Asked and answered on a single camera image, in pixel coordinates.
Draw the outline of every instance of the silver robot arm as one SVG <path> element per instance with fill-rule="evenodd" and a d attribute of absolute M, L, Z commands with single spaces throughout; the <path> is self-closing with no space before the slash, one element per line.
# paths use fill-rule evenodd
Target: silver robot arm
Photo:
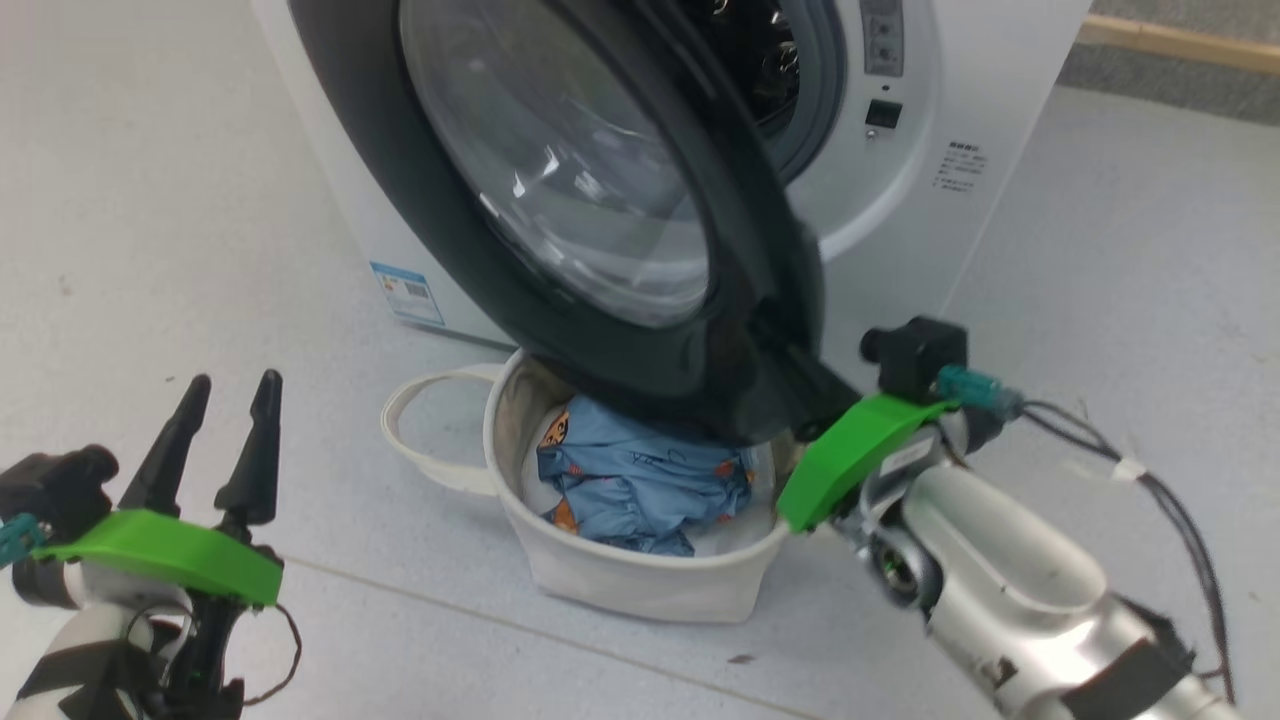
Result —
<path fill-rule="evenodd" d="M 1002 716 L 1239 717 L 1164 619 L 1111 592 L 1092 556 L 952 461 L 942 437 L 920 430 L 906 447 L 928 452 L 870 478 L 860 507 L 832 524 Z"/>

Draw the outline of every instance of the green plastic part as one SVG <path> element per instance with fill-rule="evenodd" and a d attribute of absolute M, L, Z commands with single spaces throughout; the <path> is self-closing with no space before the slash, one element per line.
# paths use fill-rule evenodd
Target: green plastic part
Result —
<path fill-rule="evenodd" d="M 111 512 L 78 541 L 36 557 L 83 560 L 252 606 L 274 606 L 284 568 L 209 528 L 150 510 Z"/>
<path fill-rule="evenodd" d="M 778 496 L 778 514 L 794 533 L 817 528 L 911 433 L 952 407 L 913 405 L 888 395 L 861 400 L 805 451 Z"/>

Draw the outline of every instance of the blue clothing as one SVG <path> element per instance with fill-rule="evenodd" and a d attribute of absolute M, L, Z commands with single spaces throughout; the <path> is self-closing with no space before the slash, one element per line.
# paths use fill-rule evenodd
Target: blue clothing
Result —
<path fill-rule="evenodd" d="M 692 556 L 681 528 L 751 500 L 745 451 L 664 437 L 581 395 L 540 443 L 538 474 L 564 496 L 579 537 L 654 555 Z M 547 518 L 562 525 L 556 510 Z"/>

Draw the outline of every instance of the white fabric basket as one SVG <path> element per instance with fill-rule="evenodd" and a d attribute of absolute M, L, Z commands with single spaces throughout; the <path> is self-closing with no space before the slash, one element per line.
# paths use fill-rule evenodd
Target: white fabric basket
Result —
<path fill-rule="evenodd" d="M 404 407 L 428 386 L 449 378 L 494 383 L 484 415 L 488 468 L 444 462 L 407 447 L 399 434 Z M 572 391 L 524 351 L 506 365 L 472 365 L 417 378 L 383 409 L 383 433 L 430 479 L 458 491 L 497 496 L 529 556 L 534 582 L 549 594 L 627 615 L 685 623 L 740 623 L 751 615 L 764 571 L 788 529 L 773 515 L 772 529 L 739 550 L 708 557 L 666 557 L 631 552 L 566 533 L 525 505 L 522 478 L 529 448 L 549 413 Z M 758 450 L 756 473 L 773 473 L 773 456 L 788 460 L 794 443 L 781 439 Z M 781 484 L 781 478 L 769 478 Z M 763 487 L 773 487 L 767 483 Z M 771 497 L 762 498 L 772 507 Z"/>

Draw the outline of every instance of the white washing machine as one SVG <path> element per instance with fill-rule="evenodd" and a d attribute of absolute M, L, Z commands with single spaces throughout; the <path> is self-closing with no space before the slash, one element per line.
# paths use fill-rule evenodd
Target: white washing machine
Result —
<path fill-rule="evenodd" d="M 399 318 L 527 343 L 520 301 L 479 296 L 545 281 L 538 302 L 682 322 L 733 260 L 710 236 L 773 222 L 713 222 L 714 196 L 768 215 L 753 188 L 781 182 L 847 373 L 865 328 L 945 310 L 1089 0 L 253 5 Z M 486 266 L 507 254 L 532 279 Z"/>

